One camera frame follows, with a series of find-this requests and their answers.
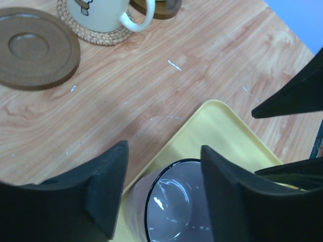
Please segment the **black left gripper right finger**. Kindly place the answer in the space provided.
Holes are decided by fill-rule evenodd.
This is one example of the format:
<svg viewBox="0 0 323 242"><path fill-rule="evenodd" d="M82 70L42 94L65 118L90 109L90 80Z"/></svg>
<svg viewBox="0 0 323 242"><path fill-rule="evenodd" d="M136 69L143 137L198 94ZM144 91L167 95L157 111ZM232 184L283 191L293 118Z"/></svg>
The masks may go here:
<svg viewBox="0 0 323 242"><path fill-rule="evenodd" d="M280 186L207 145L200 161L213 241L322 241L322 189Z"/></svg>

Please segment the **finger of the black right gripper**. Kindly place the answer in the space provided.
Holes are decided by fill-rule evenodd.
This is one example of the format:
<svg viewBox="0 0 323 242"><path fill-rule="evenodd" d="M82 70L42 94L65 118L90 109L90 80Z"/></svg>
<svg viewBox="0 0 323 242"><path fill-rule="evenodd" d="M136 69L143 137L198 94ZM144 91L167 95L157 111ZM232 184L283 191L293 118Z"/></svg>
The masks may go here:
<svg viewBox="0 0 323 242"><path fill-rule="evenodd" d="M258 170L255 174L275 183L307 191L322 189L322 157L272 166Z"/></svg>
<svg viewBox="0 0 323 242"><path fill-rule="evenodd" d="M317 111L322 111L322 50L251 114L254 118L268 118Z"/></svg>

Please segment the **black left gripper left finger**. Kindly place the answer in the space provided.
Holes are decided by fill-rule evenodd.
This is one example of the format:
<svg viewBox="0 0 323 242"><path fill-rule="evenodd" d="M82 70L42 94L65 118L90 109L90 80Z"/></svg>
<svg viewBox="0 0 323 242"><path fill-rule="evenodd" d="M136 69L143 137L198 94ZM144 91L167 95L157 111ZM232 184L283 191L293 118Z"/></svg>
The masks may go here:
<svg viewBox="0 0 323 242"><path fill-rule="evenodd" d="M40 184L1 183L1 241L112 240L128 160L120 141Z"/></svg>

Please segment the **purple glass mug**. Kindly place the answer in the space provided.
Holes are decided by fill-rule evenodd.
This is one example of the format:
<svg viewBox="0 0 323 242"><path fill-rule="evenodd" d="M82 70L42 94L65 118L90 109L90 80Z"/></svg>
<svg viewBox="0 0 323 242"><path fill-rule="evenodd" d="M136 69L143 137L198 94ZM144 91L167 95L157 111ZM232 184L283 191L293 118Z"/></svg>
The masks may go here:
<svg viewBox="0 0 323 242"><path fill-rule="evenodd" d="M140 179L126 219L136 241L212 241L200 160L182 159Z"/></svg>

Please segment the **brown ceramic coaster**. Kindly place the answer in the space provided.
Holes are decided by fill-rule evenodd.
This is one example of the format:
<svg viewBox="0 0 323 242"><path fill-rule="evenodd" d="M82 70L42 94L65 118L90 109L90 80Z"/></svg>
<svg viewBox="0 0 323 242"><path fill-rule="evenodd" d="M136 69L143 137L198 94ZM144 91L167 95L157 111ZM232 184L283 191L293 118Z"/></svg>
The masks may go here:
<svg viewBox="0 0 323 242"><path fill-rule="evenodd" d="M130 5L138 12L146 15L147 6L146 1L130 0ZM167 20L173 18L182 5L182 0L162 0L155 1L154 19Z"/></svg>
<svg viewBox="0 0 323 242"><path fill-rule="evenodd" d="M1 9L1 84L45 90L68 81L81 58L76 34L59 18L24 7Z"/></svg>

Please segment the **woven rattan coaster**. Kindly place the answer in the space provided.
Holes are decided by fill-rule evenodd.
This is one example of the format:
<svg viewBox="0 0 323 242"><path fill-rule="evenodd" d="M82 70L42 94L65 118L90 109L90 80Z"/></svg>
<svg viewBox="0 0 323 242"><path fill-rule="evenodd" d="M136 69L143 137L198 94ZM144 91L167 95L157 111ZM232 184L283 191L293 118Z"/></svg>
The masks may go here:
<svg viewBox="0 0 323 242"><path fill-rule="evenodd" d="M57 12L59 18L72 29L77 37L94 45L114 46L127 40L132 35L132 31L124 26L111 32L96 32L85 28L71 16L65 0L57 1Z"/></svg>

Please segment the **cream ceramic mug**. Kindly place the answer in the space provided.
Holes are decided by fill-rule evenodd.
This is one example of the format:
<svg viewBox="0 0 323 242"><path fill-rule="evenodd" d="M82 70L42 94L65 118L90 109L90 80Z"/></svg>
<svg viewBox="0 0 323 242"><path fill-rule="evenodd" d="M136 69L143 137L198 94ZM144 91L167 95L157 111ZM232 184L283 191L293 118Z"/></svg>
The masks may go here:
<svg viewBox="0 0 323 242"><path fill-rule="evenodd" d="M117 0L67 1L67 7L77 23L92 31L111 32L124 26L132 32L141 32L153 19L155 1L146 1L146 17L141 24L136 24L128 17L129 3Z"/></svg>

